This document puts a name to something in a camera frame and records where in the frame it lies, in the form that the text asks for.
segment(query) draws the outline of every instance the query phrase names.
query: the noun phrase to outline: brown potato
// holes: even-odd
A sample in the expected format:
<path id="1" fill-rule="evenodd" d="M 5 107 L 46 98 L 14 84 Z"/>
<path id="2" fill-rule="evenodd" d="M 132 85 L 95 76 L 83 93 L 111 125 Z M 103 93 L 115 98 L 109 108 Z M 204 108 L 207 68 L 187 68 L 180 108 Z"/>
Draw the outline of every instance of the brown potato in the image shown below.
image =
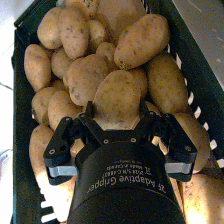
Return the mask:
<path id="1" fill-rule="evenodd" d="M 75 105 L 69 94 L 65 91 L 57 91 L 50 99 L 48 105 L 48 117 L 50 127 L 55 130 L 63 117 L 75 117 L 81 113 L 81 107 Z"/>
<path id="2" fill-rule="evenodd" d="M 140 87 L 141 100 L 145 99 L 148 91 L 148 81 L 144 69 L 138 67 L 130 69 L 128 70 L 128 72 L 130 72 L 134 76 L 136 84 Z"/>
<path id="3" fill-rule="evenodd" d="M 60 38 L 66 54 L 71 59 L 82 57 L 88 49 L 89 28 L 76 7 L 66 7 L 59 17 Z"/>
<path id="4" fill-rule="evenodd" d="M 24 57 L 26 77 L 35 92 L 49 86 L 51 81 L 51 63 L 46 52 L 36 44 L 26 48 Z"/>
<path id="5" fill-rule="evenodd" d="M 123 32 L 114 53 L 114 61 L 120 69 L 136 68 L 160 53 L 169 40 L 166 18 L 147 14 Z"/>
<path id="6" fill-rule="evenodd" d="M 57 186 L 49 184 L 43 155 L 52 136 L 53 131 L 50 128 L 44 125 L 37 126 L 31 135 L 29 154 L 38 186 L 44 193 L 46 201 L 53 207 L 58 221 L 63 222 L 68 218 L 76 176 Z"/>
<path id="7" fill-rule="evenodd" d="M 77 58 L 76 60 L 74 60 L 72 62 L 72 64 L 69 66 L 68 70 L 66 71 L 66 73 L 63 76 L 63 82 L 66 88 L 69 88 L 70 85 L 70 77 L 72 77 L 73 73 L 75 70 L 78 69 L 78 67 L 81 65 L 81 61 L 83 58 Z"/>
<path id="8" fill-rule="evenodd" d="M 51 86 L 55 87 L 57 90 L 68 91 L 68 89 L 65 87 L 64 83 L 61 80 L 54 80 L 51 83 Z"/>
<path id="9" fill-rule="evenodd" d="M 84 15 L 86 20 L 93 18 L 97 12 L 98 0 L 66 0 L 65 5 L 75 6 Z"/>
<path id="10" fill-rule="evenodd" d="M 188 107 L 184 77 L 173 57 L 162 52 L 147 64 L 149 94 L 162 113 L 185 112 Z"/>
<path id="11" fill-rule="evenodd" d="M 106 59 L 109 72 L 119 70 L 119 68 L 114 62 L 114 51 L 115 46 L 112 43 L 107 42 L 101 43 L 96 49 L 96 54 Z"/>
<path id="12" fill-rule="evenodd" d="M 117 45 L 120 33 L 145 14 L 141 0 L 99 0 L 95 19 L 104 25 L 110 40 Z"/>
<path id="13" fill-rule="evenodd" d="M 100 84 L 94 101 L 95 120 L 102 129 L 131 129 L 139 114 L 140 90 L 132 74 L 111 72 Z"/>
<path id="14" fill-rule="evenodd" d="M 71 180 L 63 184 L 57 186 L 48 185 L 44 191 L 44 197 L 53 207 L 53 211 L 59 222 L 66 221 L 68 219 L 69 209 L 75 189 L 75 181 L 76 176 L 73 176 Z"/>
<path id="15" fill-rule="evenodd" d="M 90 53 L 96 53 L 96 49 L 102 43 L 107 41 L 107 32 L 103 25 L 97 20 L 89 20 L 87 22 L 89 27 L 89 51 Z"/>
<path id="16" fill-rule="evenodd" d="M 182 198 L 181 198 L 179 187 L 177 185 L 177 181 L 173 178 L 170 178 L 170 182 L 171 182 L 171 185 L 173 187 L 173 191 L 174 191 L 174 194 L 176 196 L 177 202 L 180 206 L 180 209 L 181 209 L 182 212 L 184 212 L 183 201 L 182 201 Z"/>
<path id="17" fill-rule="evenodd" d="M 72 101 L 85 106 L 94 99 L 98 86 L 108 75 L 108 67 L 104 58 L 92 54 L 83 58 L 78 68 L 70 67 L 68 73 Z"/>
<path id="18" fill-rule="evenodd" d="M 193 170 L 193 173 L 198 173 L 205 166 L 210 156 L 211 148 L 208 133 L 204 127 L 189 114 L 176 113 L 174 116 L 198 150 Z"/>
<path id="19" fill-rule="evenodd" d="M 224 182 L 196 174 L 191 181 L 181 183 L 187 224 L 224 223 Z"/>
<path id="20" fill-rule="evenodd" d="M 51 58 L 51 69 L 52 72 L 59 78 L 63 79 L 64 74 L 71 65 L 72 60 L 65 53 L 63 47 L 56 50 Z"/>
<path id="21" fill-rule="evenodd" d="M 43 50 L 47 53 L 49 59 L 51 60 L 54 50 L 47 49 L 42 43 L 40 43 L 39 45 L 43 48 Z"/>
<path id="22" fill-rule="evenodd" d="M 38 91 L 31 102 L 32 111 L 35 117 L 35 120 L 39 124 L 49 125 L 48 119 L 48 104 L 51 97 L 57 91 L 54 87 L 47 87 Z"/>
<path id="23" fill-rule="evenodd" d="M 43 154 L 54 132 L 47 126 L 37 126 L 30 137 L 29 156 L 31 166 L 40 189 L 49 185 Z"/>
<path id="24" fill-rule="evenodd" d="M 50 9 L 37 29 L 40 42 L 48 49 L 56 49 L 62 46 L 58 25 L 61 11 L 62 8 L 60 7 Z"/>

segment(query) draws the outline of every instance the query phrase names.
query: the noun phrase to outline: plastic crate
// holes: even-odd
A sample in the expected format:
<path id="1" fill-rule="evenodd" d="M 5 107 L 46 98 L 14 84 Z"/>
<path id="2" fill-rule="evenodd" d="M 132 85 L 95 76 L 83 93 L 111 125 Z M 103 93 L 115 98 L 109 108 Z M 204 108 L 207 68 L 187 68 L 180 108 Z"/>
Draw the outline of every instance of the plastic crate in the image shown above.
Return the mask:
<path id="1" fill-rule="evenodd" d="M 170 53 L 179 62 L 185 76 L 189 103 L 198 121 L 208 129 L 213 154 L 224 158 L 224 94 L 197 43 L 189 32 L 172 0 L 142 1 L 147 12 L 165 16 L 171 29 Z M 31 43 L 38 43 L 37 27 L 56 0 L 35 1 L 15 22 L 14 67 L 14 208 L 13 223 L 41 223 L 53 213 L 41 208 L 44 197 L 37 186 L 29 159 L 29 140 L 37 123 L 32 119 L 31 100 L 34 91 L 24 72 L 24 52 Z M 58 223 L 55 219 L 47 224 Z"/>

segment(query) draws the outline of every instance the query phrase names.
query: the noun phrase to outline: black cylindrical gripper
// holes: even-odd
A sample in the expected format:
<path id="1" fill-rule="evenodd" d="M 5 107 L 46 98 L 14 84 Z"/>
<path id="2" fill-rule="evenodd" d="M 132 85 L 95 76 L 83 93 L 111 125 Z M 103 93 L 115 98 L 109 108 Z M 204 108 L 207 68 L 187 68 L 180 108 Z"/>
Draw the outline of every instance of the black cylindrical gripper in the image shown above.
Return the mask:
<path id="1" fill-rule="evenodd" d="M 68 224 L 185 223 L 164 160 L 133 142 L 97 149 L 82 164 Z"/>

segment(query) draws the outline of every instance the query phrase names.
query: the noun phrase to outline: pile of potatoes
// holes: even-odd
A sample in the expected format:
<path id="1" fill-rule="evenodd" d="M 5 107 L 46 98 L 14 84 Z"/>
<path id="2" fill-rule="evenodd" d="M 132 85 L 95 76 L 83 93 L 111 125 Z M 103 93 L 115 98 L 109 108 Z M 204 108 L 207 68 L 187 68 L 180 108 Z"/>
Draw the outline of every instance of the pile of potatoes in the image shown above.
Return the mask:
<path id="1" fill-rule="evenodd" d="M 94 119 L 102 129 L 127 130 L 139 121 L 140 100 L 150 99 L 146 102 L 148 109 L 159 116 L 173 114 L 196 146 L 195 174 L 203 171 L 210 157 L 209 137 L 189 109 L 184 77 L 173 57 L 164 51 L 170 40 L 166 18 L 136 15 L 132 24 L 127 26 L 124 20 L 123 26 L 119 26 L 123 30 L 119 28 L 116 32 L 105 25 L 114 18 L 107 18 L 108 22 L 99 16 L 100 2 L 67 0 L 66 7 L 52 8 L 38 27 L 40 44 L 31 44 L 25 51 L 25 74 L 35 91 L 32 111 L 39 123 L 30 139 L 31 164 L 38 186 L 60 222 L 68 217 L 75 177 L 51 186 L 43 152 L 60 120 L 65 116 L 74 119 L 85 111 L 88 101 L 93 101 Z M 130 1 L 130 7 L 136 2 L 140 1 Z M 113 40 L 111 33 L 118 38 Z M 158 137 L 153 143 L 167 153 Z M 72 156 L 82 147 L 81 140 L 76 141 Z M 220 178 L 196 174 L 191 187 L 177 185 L 175 180 L 171 183 L 187 223 L 194 223 L 194 217 L 203 217 L 199 223 L 224 223 L 224 189 Z M 213 183 L 220 186 L 219 194 Z M 208 205 L 207 198 L 215 202 Z M 218 208 L 223 209 L 222 214 L 211 218 L 209 214 Z"/>

